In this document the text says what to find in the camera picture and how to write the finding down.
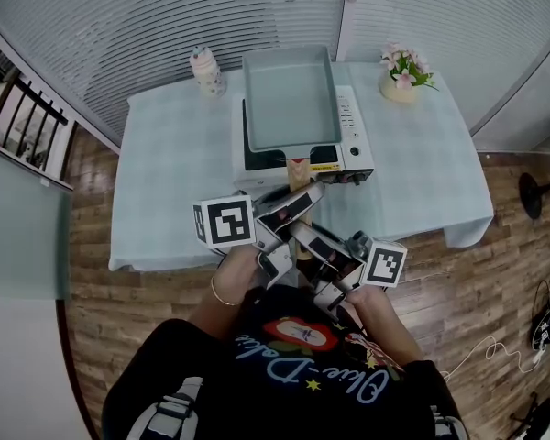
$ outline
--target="fan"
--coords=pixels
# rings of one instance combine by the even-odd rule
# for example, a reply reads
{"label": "fan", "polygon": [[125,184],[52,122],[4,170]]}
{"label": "fan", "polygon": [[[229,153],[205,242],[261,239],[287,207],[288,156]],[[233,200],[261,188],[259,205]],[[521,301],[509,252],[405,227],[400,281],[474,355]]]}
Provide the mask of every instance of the fan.
{"label": "fan", "polygon": [[542,196],[550,191],[550,182],[538,186],[531,174],[524,173],[520,177],[520,198],[525,212],[535,220],[542,213]]}

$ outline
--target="window blind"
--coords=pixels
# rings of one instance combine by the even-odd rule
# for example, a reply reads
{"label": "window blind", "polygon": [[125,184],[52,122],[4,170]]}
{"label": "window blind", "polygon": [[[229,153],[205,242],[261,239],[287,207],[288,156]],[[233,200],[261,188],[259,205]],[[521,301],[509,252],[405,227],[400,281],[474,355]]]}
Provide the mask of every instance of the window blind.
{"label": "window blind", "polygon": [[121,138],[127,98],[192,76],[207,45],[223,70],[248,50],[336,46],[344,0],[0,0],[0,32],[82,116]]}
{"label": "window blind", "polygon": [[472,128],[550,47],[550,0],[357,0],[347,61],[387,41],[440,71]]}

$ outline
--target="table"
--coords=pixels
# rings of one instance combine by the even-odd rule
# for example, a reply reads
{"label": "table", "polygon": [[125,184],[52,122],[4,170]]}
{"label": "table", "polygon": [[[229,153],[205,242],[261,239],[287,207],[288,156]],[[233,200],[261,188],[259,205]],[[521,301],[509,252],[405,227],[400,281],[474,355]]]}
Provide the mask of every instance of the table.
{"label": "table", "polygon": [[[348,237],[362,229],[397,239],[444,229],[450,247],[478,242],[493,217],[489,190],[467,126],[444,80],[420,88],[415,104],[380,94],[382,69],[335,63],[350,84],[368,131],[376,169],[359,186],[335,184],[313,220]],[[109,267],[171,270],[214,263],[195,237],[192,204],[234,192],[231,98],[241,71],[225,73],[226,94],[211,100],[195,80],[132,96],[116,174]]]}

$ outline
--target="flower vase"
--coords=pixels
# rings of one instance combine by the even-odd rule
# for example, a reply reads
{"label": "flower vase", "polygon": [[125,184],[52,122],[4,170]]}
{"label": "flower vase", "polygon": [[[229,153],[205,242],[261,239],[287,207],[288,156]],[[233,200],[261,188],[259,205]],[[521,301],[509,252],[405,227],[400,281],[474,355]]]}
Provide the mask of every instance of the flower vase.
{"label": "flower vase", "polygon": [[413,103],[417,98],[417,88],[413,86],[409,90],[402,90],[397,87],[397,82],[391,78],[388,71],[385,71],[379,80],[379,90],[387,99],[397,103]]}

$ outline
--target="metal tray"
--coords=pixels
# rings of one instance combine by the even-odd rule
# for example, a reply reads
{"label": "metal tray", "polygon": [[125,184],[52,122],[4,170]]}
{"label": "metal tray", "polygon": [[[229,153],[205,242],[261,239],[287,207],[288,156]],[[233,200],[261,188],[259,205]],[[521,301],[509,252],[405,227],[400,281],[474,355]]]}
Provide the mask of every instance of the metal tray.
{"label": "metal tray", "polygon": [[243,55],[248,146],[309,158],[313,147],[341,141],[336,89],[326,46]]}

